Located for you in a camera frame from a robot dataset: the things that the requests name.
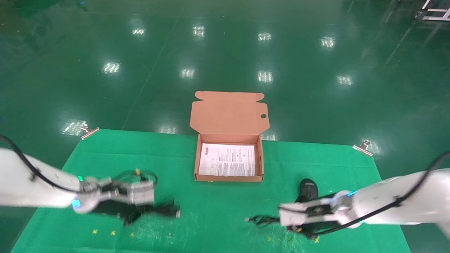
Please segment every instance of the cardboard box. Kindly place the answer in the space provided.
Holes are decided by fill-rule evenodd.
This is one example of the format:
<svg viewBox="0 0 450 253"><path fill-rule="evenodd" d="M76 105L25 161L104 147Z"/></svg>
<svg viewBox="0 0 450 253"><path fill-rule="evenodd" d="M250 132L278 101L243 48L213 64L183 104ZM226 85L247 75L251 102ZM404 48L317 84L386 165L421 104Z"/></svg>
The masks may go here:
<svg viewBox="0 0 450 253"><path fill-rule="evenodd" d="M190 126L197 132L194 177L198 181L262 182L264 155L260 134L269 129L267 105L257 101L262 93L197 91L201 101L192 103ZM255 147L255 176L200 175L203 143L252 145Z"/></svg>

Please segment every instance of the green cloth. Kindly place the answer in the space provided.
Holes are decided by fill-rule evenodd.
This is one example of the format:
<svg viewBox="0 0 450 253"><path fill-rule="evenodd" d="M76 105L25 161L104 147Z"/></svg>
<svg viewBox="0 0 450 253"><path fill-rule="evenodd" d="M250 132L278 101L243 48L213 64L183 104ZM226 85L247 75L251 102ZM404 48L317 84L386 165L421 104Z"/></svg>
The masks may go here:
<svg viewBox="0 0 450 253"><path fill-rule="evenodd" d="M278 204L293 202L304 178L317 183L320 195L380 181L373 158L350 146L264 141L264 181L225 183L194 180L196 144L196 136L104 129L80 141L65 171L97 178L135 168L154 171L159 178L156 202L173 197L180 218L149 215L124 228L115 217L39 208L12 252L410 252L394 225L362 224L315 243L279 224L258 229L244 222L257 214L278 216Z"/></svg>

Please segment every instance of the green epoxy floor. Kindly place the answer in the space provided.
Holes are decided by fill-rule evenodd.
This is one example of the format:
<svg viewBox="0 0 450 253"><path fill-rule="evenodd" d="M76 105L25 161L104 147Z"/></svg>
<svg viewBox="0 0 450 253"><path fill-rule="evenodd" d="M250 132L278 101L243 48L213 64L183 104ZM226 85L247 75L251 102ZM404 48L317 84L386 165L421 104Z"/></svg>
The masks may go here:
<svg viewBox="0 0 450 253"><path fill-rule="evenodd" d="M382 178L421 171L450 150L450 23L413 20L421 4L0 0L0 132L62 167L67 122L195 134L195 91L263 92L265 138L369 139ZM0 252L32 214L0 209ZM403 232L413 253L450 248L435 225Z"/></svg>

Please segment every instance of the metal clamp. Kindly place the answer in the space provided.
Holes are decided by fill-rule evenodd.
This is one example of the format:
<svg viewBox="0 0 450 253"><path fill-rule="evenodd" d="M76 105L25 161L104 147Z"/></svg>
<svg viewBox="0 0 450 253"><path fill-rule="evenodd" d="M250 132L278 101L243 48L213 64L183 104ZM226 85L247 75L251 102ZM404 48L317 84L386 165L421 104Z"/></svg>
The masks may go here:
<svg viewBox="0 0 450 253"><path fill-rule="evenodd" d="M359 145L359 146L353 145L353 148L358 150L358 151L360 151L361 153L364 153L364 154L368 155L368 156L373 156L372 153L367 151L367 148L369 147L369 145L370 145L370 141L369 140L363 140L363 143L361 145Z"/></svg>
<svg viewBox="0 0 450 253"><path fill-rule="evenodd" d="M98 127L92 130L86 123L84 123L83 126L81 126L81 129L86 132L86 134L81 137L82 140L85 140L87 137L93 135L94 133L98 132L98 130L100 130L100 128Z"/></svg>

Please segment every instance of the box flap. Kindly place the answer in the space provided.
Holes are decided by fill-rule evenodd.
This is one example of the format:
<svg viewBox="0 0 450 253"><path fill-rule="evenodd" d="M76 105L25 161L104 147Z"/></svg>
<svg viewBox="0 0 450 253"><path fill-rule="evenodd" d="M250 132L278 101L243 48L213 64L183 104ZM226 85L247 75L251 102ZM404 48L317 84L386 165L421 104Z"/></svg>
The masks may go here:
<svg viewBox="0 0 450 253"><path fill-rule="evenodd" d="M267 130L267 105L262 93L197 91L192 103L191 128L201 134L259 135Z"/></svg>
<svg viewBox="0 0 450 253"><path fill-rule="evenodd" d="M252 92L221 92L197 91L195 97L201 100L227 100L227 101L259 101L264 98L263 93Z"/></svg>

